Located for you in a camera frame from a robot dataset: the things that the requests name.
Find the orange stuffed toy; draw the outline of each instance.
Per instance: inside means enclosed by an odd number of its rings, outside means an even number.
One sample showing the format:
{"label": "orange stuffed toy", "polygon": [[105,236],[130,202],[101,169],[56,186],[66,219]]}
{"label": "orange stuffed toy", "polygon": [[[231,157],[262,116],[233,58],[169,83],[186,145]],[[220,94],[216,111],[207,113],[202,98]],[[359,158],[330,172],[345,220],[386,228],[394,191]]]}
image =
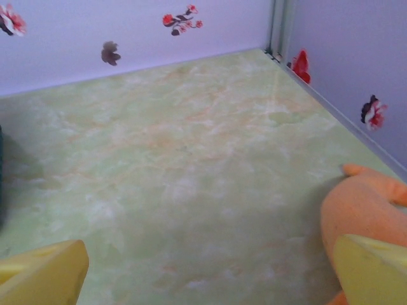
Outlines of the orange stuffed toy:
{"label": "orange stuffed toy", "polygon": [[[333,262],[336,239],[356,234],[407,247],[407,215],[391,203],[407,207],[407,185],[355,164],[342,166],[350,176],[339,183],[321,206],[322,241]],[[348,304],[341,291],[329,305]]]}

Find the marble-patterned floor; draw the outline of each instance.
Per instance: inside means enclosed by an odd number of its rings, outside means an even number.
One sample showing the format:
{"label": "marble-patterned floor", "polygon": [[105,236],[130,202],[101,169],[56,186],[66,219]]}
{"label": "marble-patterned floor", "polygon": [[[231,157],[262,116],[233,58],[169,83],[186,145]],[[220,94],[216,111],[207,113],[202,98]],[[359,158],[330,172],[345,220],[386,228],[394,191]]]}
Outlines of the marble-patterned floor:
{"label": "marble-patterned floor", "polygon": [[323,197],[393,173],[260,50],[0,99],[4,257],[80,238],[79,305],[323,304]]}

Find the red flower sticker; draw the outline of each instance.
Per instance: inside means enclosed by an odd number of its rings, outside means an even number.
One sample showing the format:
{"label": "red flower sticker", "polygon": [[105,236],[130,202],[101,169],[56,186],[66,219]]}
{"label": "red flower sticker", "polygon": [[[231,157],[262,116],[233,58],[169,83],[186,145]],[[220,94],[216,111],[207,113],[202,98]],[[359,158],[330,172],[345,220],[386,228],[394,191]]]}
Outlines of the red flower sticker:
{"label": "red flower sticker", "polygon": [[10,3],[0,5],[0,29],[9,36],[23,36],[27,32],[25,21],[14,12]]}
{"label": "red flower sticker", "polygon": [[366,124],[368,130],[375,131],[383,126],[384,111],[387,105],[383,105],[376,96],[370,97],[370,102],[365,103],[362,108],[362,123]]}
{"label": "red flower sticker", "polygon": [[311,75],[308,73],[308,56],[305,50],[301,50],[300,54],[294,57],[292,70],[304,82],[311,83]]}
{"label": "red flower sticker", "polygon": [[201,20],[198,20],[195,22],[195,25],[193,25],[193,17],[191,17],[191,14],[197,14],[198,10],[195,5],[188,5],[186,8],[186,11],[182,15],[177,15],[177,16],[172,16],[171,14],[166,14],[163,17],[163,25],[165,27],[170,27],[172,29],[171,35],[173,36],[178,36],[180,33],[186,32],[188,29],[196,29],[196,28],[201,28],[203,25],[203,22]]}

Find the flower sticker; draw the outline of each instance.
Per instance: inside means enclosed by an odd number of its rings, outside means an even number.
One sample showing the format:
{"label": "flower sticker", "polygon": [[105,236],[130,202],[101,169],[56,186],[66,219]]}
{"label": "flower sticker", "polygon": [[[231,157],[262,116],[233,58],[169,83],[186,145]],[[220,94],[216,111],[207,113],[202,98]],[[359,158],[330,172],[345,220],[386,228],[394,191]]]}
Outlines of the flower sticker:
{"label": "flower sticker", "polygon": [[0,5],[0,29],[9,36],[24,36],[27,32],[25,21],[14,12],[10,3]]}
{"label": "flower sticker", "polygon": [[293,58],[293,64],[287,64],[297,76],[307,84],[311,83],[311,75],[308,73],[308,56],[307,51],[301,50],[297,57]]}
{"label": "flower sticker", "polygon": [[101,57],[103,62],[107,62],[109,65],[117,65],[117,60],[121,58],[121,56],[117,53],[117,43],[113,41],[107,41],[103,44],[103,50],[101,52]]}
{"label": "flower sticker", "polygon": [[192,14],[197,14],[198,10],[195,5],[188,5],[186,7],[186,12],[182,15],[177,15],[173,17],[171,14],[166,14],[163,17],[163,25],[165,27],[170,27],[172,29],[171,35],[178,36],[180,33],[185,33],[188,29],[199,29],[204,23],[201,20],[192,22]]}
{"label": "flower sticker", "polygon": [[366,124],[368,130],[375,131],[383,126],[383,112],[387,109],[387,105],[383,105],[376,96],[370,97],[370,102],[365,103],[362,108],[361,121]]}

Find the lavender wall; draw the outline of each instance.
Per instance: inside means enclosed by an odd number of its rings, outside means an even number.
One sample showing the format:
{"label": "lavender wall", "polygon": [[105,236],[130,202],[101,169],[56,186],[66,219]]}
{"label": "lavender wall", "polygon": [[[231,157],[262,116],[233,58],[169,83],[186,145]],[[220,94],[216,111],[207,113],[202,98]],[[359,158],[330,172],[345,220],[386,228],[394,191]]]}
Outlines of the lavender wall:
{"label": "lavender wall", "polygon": [[[289,59],[305,48],[311,86],[407,166],[407,1],[298,0]],[[375,94],[389,106],[369,132],[361,107]]]}
{"label": "lavender wall", "polygon": [[[271,0],[9,0],[24,37],[0,31],[0,96],[251,48],[266,48]],[[194,4],[203,27],[171,36],[164,14]],[[122,59],[105,64],[105,41]]]}

